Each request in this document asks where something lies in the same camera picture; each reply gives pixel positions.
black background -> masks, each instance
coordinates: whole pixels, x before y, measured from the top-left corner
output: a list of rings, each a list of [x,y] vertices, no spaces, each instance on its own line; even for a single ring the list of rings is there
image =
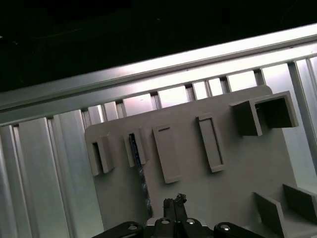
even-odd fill
[[[0,92],[317,22],[315,1],[17,0],[0,7]]]

screw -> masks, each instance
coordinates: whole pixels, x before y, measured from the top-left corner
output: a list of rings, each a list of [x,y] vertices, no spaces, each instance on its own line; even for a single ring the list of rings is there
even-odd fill
[[[225,230],[226,232],[230,230],[230,227],[228,225],[221,225],[220,228]]]
[[[134,226],[134,225],[131,225],[131,226],[129,226],[129,228],[128,228],[129,230],[136,230],[137,229],[137,227],[136,226]]]
[[[190,225],[195,223],[195,221],[193,219],[188,219],[186,222],[189,223]]]
[[[162,224],[168,224],[169,220],[162,220]]]

white panel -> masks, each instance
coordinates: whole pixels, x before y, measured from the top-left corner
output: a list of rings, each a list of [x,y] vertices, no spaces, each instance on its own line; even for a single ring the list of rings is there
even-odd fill
[[[222,87],[221,87],[221,82],[219,78],[215,78],[212,80],[208,81],[211,95],[212,96],[217,96],[223,94]]]
[[[25,197],[22,188],[22,178],[20,173],[20,165],[17,157],[12,126],[0,127],[0,136],[2,143],[3,157],[7,171],[8,182],[10,184],[11,204],[14,210],[16,233],[12,231],[12,236],[15,238],[18,234],[23,234],[23,237],[31,237],[31,228],[27,214]]]
[[[299,126],[284,128],[284,136],[291,158],[297,185],[306,189],[317,186],[317,176],[310,153],[303,121],[296,100],[292,80],[287,64],[263,69],[264,79],[273,93],[290,91]]]
[[[93,237],[104,229],[80,110],[54,116],[51,126],[70,230],[76,238]]]
[[[115,102],[105,103],[104,108],[105,108],[106,120],[115,120],[119,118]]]
[[[127,116],[145,113],[153,110],[150,94],[140,95],[123,100]]]
[[[193,83],[196,100],[207,98],[207,90],[205,82]]]
[[[17,129],[21,146],[19,158],[23,157],[28,180],[26,189],[30,193],[27,199],[32,200],[28,207],[35,213],[35,217],[30,217],[34,222],[32,232],[37,226],[39,237],[66,238],[68,230],[47,120],[23,122]]]
[[[228,81],[232,92],[257,85],[253,71],[230,75]]]
[[[159,91],[158,96],[162,108],[188,102],[185,86]]]

